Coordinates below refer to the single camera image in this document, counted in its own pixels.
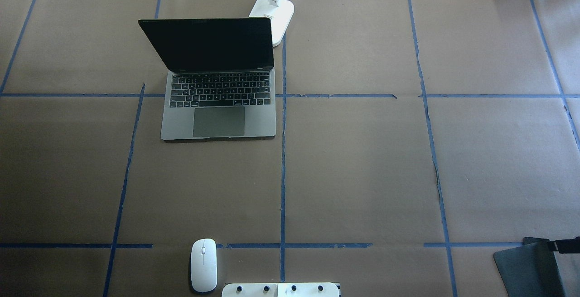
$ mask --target open laptop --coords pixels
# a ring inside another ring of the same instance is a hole
[[[268,18],[142,19],[165,63],[162,140],[276,135]]]

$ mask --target keyboard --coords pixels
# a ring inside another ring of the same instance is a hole
[[[270,104],[270,73],[174,74],[169,107]]]

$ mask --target trackpad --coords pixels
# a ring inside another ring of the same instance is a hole
[[[193,118],[193,137],[244,135],[244,107],[198,107]]]

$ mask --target laptop screen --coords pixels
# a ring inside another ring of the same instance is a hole
[[[268,18],[144,19],[139,25],[172,72],[274,67]]]

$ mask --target white mouse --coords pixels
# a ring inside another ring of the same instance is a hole
[[[197,292],[209,292],[218,285],[216,242],[200,239],[191,247],[191,286]]]

